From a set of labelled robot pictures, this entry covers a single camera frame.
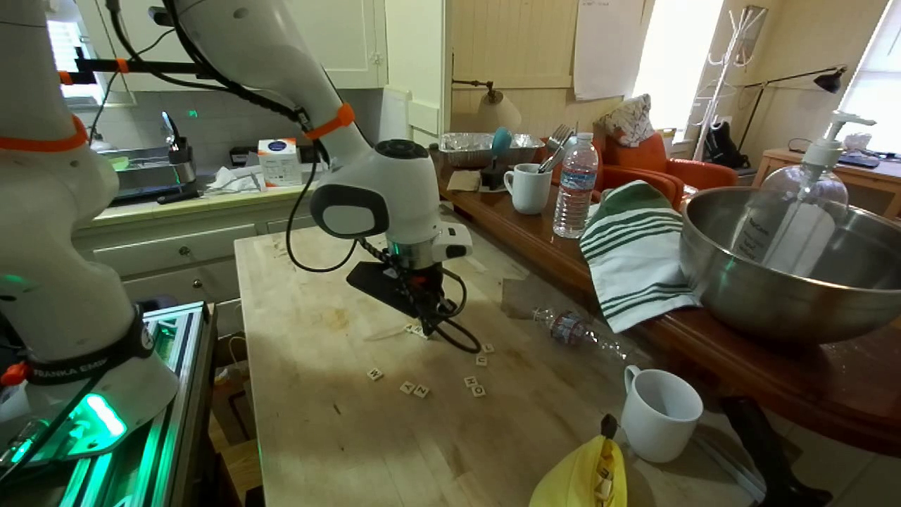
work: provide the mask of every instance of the wooden countertop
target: wooden countertop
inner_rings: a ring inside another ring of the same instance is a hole
[[[315,229],[292,245],[311,266],[347,251]],[[291,266],[281,238],[236,242],[269,506],[528,506],[539,479],[619,413],[623,365],[561,351],[528,320],[533,304],[577,304],[478,235],[473,251],[447,268],[470,291],[460,322],[497,351],[488,367],[411,335],[411,320],[345,282],[350,268],[312,277]],[[488,398],[467,391],[467,376]],[[430,396],[404,396],[406,380]],[[635,506],[749,506],[698,448],[629,475]]]
[[[799,160],[803,160],[803,152],[767,151],[763,159],[778,159],[778,160],[785,160],[785,163],[799,163]],[[899,187],[899,183],[901,183],[901,163],[899,163],[899,160],[882,160],[882,163],[872,168],[872,170],[837,163],[834,172],[842,175],[842,179],[882,182],[882,183],[891,183],[891,187]]]
[[[447,196],[484,238],[595,307],[577,242],[551,238],[549,211],[522,218],[506,196]],[[678,311],[640,328],[674,360],[688,360],[725,391],[756,398],[818,435],[901,458],[901,322],[857,341],[785,353],[749,341],[704,311]]]

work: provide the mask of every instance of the white cabinet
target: white cabinet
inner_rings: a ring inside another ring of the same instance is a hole
[[[118,45],[111,15],[105,8],[107,0],[94,0],[81,7],[81,15],[94,8],[102,15],[98,24],[90,24],[88,41],[102,41],[95,28],[102,25],[105,38],[112,45],[115,56],[128,56]],[[121,25],[129,38],[135,51],[150,49],[164,38],[170,28],[154,25],[150,8],[160,7],[159,0],[121,0]],[[318,56],[318,65],[330,73],[335,87],[345,90],[363,90],[363,87],[384,87],[387,86],[387,7],[384,0],[284,0],[292,24],[298,25],[302,38]],[[180,49],[178,38],[170,35],[153,51],[145,53],[153,62],[193,62]],[[170,82],[160,82],[150,73],[129,73],[129,90],[187,90]]]
[[[233,241],[276,232],[292,200],[295,193],[273,193],[111,208],[77,229],[74,245],[111,266],[132,301],[228,301],[239,297]]]
[[[284,7],[335,87],[387,86],[384,0],[287,0]]]

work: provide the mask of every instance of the orange item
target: orange item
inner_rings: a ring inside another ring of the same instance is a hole
[[[5,367],[0,387],[19,387],[28,377],[26,360]]]
[[[88,145],[88,131],[80,115],[74,115],[74,128],[77,134],[59,141],[0,138],[0,152],[74,152]]]
[[[345,106],[339,108],[335,118],[330,118],[326,124],[311,131],[307,138],[311,138],[311,141],[323,138],[323,137],[330,137],[330,134],[335,134],[335,131],[345,131],[345,128],[350,128],[350,124],[354,124],[354,122],[359,122],[354,108],[350,108],[350,106],[345,101]]]
[[[719,190],[737,183],[737,172],[733,172],[730,168],[670,159],[660,134],[646,138],[640,146],[623,146],[611,138],[595,138],[595,146],[604,159],[604,182],[598,190],[613,190],[629,182],[649,182],[674,204],[674,208],[681,208],[685,187]]]

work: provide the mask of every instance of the metal mixing bowl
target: metal mixing bowl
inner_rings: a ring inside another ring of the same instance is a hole
[[[825,255],[808,277],[792,277],[730,248],[753,196],[756,190],[701,193],[685,211],[681,270],[716,320],[763,341],[829,344],[901,317],[899,224],[837,207]]]

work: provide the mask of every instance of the striped dish towel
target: striped dish towel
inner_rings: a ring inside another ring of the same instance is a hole
[[[599,313],[613,332],[698,307],[678,268],[681,215],[649,183],[613,190],[580,241]]]

